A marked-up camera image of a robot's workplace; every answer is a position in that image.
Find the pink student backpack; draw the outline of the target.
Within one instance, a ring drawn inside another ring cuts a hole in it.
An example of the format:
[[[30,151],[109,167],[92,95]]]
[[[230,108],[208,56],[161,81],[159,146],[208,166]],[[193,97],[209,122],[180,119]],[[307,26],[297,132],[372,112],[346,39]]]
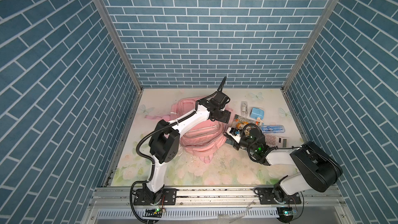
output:
[[[193,110],[195,101],[198,99],[198,96],[181,99],[172,105],[169,115],[162,117],[147,115],[146,118],[151,120],[174,120]],[[227,138],[224,133],[227,128],[227,123],[206,120],[185,133],[179,142],[186,152],[199,157],[201,161],[209,164],[214,153],[226,142]]]

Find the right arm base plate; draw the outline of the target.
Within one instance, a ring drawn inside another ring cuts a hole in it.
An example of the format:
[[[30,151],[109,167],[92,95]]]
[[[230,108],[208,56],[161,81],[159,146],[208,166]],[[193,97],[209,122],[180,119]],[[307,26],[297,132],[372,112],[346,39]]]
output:
[[[255,188],[254,193],[258,196],[261,205],[302,203],[298,193],[288,196],[281,189],[277,188]]]

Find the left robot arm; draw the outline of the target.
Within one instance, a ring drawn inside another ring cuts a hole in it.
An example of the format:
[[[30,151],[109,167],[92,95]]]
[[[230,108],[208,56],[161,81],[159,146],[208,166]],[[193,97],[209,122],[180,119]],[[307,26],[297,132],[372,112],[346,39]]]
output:
[[[148,134],[150,155],[137,153],[152,163],[150,176],[145,189],[152,193],[161,192],[168,163],[173,160],[179,147],[198,157],[204,163],[210,163],[214,153],[226,142],[224,133],[231,118],[229,109],[218,107],[194,106],[186,114],[177,113],[165,116],[157,123],[155,130]]]

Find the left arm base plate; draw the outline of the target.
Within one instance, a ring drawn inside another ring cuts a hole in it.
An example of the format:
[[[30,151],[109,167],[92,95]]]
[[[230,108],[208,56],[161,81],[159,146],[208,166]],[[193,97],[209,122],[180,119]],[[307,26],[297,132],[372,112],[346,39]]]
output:
[[[136,191],[133,205],[175,205],[177,197],[176,188],[162,188],[157,192],[152,192],[148,188]]]

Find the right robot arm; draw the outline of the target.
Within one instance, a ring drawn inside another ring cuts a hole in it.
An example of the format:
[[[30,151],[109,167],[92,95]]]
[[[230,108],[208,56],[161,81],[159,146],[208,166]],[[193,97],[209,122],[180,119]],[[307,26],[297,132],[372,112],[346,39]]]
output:
[[[246,151],[249,159],[263,166],[295,166],[298,173],[285,176],[274,185],[272,191],[278,201],[301,191],[313,189],[325,192],[336,183],[343,169],[314,142],[298,147],[268,146],[265,135],[254,124],[247,124],[241,130],[228,128],[224,133],[234,149]]]

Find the colourful illustrated book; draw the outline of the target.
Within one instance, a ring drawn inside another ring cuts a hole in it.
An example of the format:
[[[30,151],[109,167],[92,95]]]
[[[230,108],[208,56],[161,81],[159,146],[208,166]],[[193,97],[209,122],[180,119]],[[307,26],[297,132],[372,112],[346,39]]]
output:
[[[232,121],[231,128],[240,128],[240,127],[247,127],[247,128],[250,128],[250,130],[257,130],[258,131],[258,141],[261,140],[262,131],[261,131],[258,123],[255,122],[254,120],[247,119],[240,115],[235,115],[235,117]]]

